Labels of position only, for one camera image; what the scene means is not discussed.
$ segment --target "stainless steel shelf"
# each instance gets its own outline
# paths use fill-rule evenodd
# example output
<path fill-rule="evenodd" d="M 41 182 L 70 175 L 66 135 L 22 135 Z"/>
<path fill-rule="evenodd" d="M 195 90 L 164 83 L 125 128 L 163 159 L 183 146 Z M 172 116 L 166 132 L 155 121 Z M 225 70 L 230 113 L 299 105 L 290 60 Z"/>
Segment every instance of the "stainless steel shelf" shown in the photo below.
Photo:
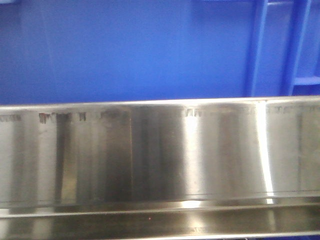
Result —
<path fill-rule="evenodd" d="M 320 96 L 0 107 L 0 239 L 320 234 Z"/>

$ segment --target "blue plastic surface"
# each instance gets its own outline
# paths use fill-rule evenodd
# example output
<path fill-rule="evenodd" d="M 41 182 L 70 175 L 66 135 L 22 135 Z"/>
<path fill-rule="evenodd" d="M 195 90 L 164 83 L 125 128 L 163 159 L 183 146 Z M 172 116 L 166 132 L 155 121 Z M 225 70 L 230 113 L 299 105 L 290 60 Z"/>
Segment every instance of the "blue plastic surface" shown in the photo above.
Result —
<path fill-rule="evenodd" d="M 0 4 L 0 104 L 320 94 L 320 0 Z"/>
<path fill-rule="evenodd" d="M 320 240 L 320 235 L 313 236 L 286 236 L 286 237 L 266 237 L 263 240 Z"/>

